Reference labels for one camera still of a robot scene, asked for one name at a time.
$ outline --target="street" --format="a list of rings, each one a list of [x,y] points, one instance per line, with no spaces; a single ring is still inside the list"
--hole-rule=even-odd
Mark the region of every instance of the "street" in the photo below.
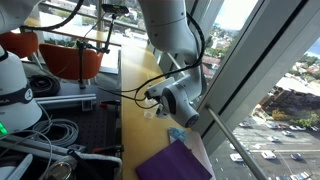
[[[250,154],[267,177],[292,175],[306,172],[311,179],[320,179],[320,132],[291,131],[292,137],[285,136],[282,130],[272,130],[265,126],[264,121],[249,119],[252,127],[236,128],[233,133],[237,139],[249,148]],[[269,136],[276,136],[280,142],[270,142]],[[261,156],[264,150],[274,150],[277,156],[274,160],[266,160]],[[243,163],[230,159],[230,154],[236,153],[230,148],[226,139],[209,157],[217,180],[256,179],[250,169]],[[290,155],[300,153],[302,161],[293,160]]]

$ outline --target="metal post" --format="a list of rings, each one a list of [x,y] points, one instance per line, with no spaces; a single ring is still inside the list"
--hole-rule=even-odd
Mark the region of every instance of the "metal post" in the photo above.
[[[213,110],[209,105],[206,105],[206,109],[214,118],[215,122],[217,122],[222,132],[226,135],[229,141],[234,145],[235,149],[239,152],[239,154],[241,155],[243,160],[246,162],[246,164],[248,165],[252,173],[255,175],[255,177],[259,180],[260,179],[267,180],[268,178],[266,177],[266,175],[262,172],[262,170],[259,168],[257,163],[251,158],[248,152],[244,149],[244,147],[240,144],[240,142],[232,134],[231,130],[224,124],[224,122],[220,119],[220,117],[213,112]]]

